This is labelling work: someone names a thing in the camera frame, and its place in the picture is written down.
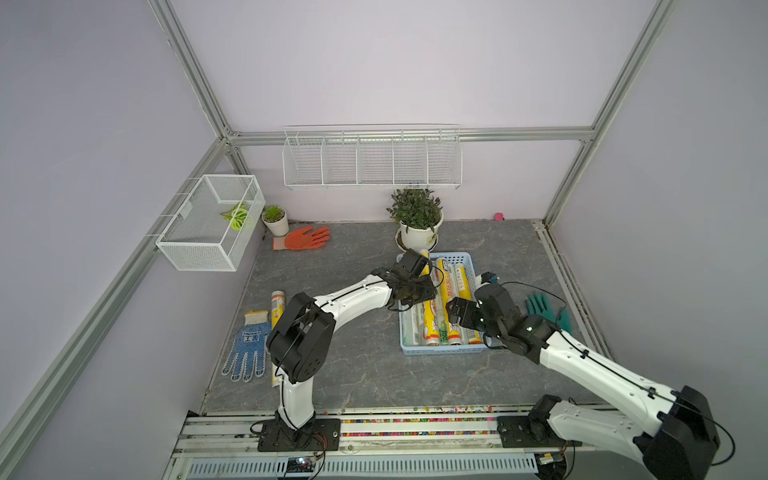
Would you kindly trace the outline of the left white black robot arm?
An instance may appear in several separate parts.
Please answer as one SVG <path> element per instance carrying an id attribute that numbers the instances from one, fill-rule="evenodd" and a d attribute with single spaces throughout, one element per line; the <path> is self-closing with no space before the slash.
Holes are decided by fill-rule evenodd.
<path id="1" fill-rule="evenodd" d="M 370 311 L 434 299 L 430 273 L 429 256 L 408 250 L 393 266 L 337 292 L 318 297 L 301 292 L 288 301 L 267 339 L 279 405 L 274 418 L 262 423 L 260 452 L 339 448 L 341 420 L 318 416 L 313 405 L 313 378 L 327 359 L 334 333 Z"/>

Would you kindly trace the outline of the white green plastic wrap roll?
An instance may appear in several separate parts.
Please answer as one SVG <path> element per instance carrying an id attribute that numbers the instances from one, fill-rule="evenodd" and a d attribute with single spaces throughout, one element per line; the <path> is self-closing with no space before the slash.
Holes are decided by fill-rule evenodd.
<path id="1" fill-rule="evenodd" d="M 400 313 L 402 343 L 405 347 L 416 347 L 421 345 L 419 316 L 415 306 Z"/>

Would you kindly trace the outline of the yellow red plastic wrap roll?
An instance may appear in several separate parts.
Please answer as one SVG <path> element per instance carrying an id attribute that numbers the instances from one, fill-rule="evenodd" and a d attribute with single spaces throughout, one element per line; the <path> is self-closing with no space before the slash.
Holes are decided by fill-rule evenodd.
<path id="1" fill-rule="evenodd" d="M 434 277 L 432 274 L 432 267 L 430 262 L 422 270 L 422 275 L 426 276 L 430 281 L 431 298 L 426 300 L 423 304 L 423 326 L 424 326 L 424 341 L 428 347 L 440 345 L 440 330 L 437 322 L 436 304 L 437 290 L 434 285 Z"/>

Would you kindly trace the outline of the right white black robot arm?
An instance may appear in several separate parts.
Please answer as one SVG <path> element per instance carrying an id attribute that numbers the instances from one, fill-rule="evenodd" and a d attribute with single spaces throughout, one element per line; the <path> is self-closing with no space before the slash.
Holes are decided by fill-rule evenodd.
<path id="1" fill-rule="evenodd" d="M 499 283 L 482 284 L 472 300 L 450 300 L 446 311 L 451 323 L 570 378 L 615 409 L 596 411 L 549 395 L 530 412 L 532 428 L 635 460 L 657 479 L 703 479 L 717 466 L 725 429 L 698 390 L 646 379 L 579 342 L 552 316 L 522 314 Z"/>

